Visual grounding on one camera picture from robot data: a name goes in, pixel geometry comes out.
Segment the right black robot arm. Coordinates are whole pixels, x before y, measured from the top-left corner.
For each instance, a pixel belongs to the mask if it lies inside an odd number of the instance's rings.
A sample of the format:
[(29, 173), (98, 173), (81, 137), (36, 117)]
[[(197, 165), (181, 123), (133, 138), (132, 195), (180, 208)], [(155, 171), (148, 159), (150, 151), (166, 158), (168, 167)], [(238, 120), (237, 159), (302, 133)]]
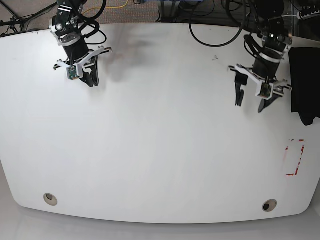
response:
[(102, 2), (98, 13), (92, 17), (82, 14), (85, 0), (58, 0), (56, 15), (50, 20), (49, 30), (63, 47), (67, 60), (58, 60), (53, 69), (65, 68), (69, 80), (81, 80), (90, 88), (99, 85), (99, 56), (112, 51), (104, 47), (107, 36), (96, 21), (107, 6)]

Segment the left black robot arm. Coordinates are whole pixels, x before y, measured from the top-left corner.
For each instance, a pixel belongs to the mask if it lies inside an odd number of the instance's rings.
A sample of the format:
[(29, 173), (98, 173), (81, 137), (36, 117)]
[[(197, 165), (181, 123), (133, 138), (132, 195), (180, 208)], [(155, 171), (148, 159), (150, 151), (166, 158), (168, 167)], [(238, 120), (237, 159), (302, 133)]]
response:
[(242, 87), (252, 80), (256, 83), (255, 96), (261, 99), (258, 107), (261, 113), (282, 98), (285, 89), (292, 89), (287, 80), (278, 80), (276, 73), (292, 46), (293, 38), (285, 28), (282, 0), (249, 0), (248, 3), (255, 18), (255, 27), (243, 37), (243, 45), (255, 61), (252, 67), (237, 64), (228, 68), (235, 72), (235, 105), (242, 105)]

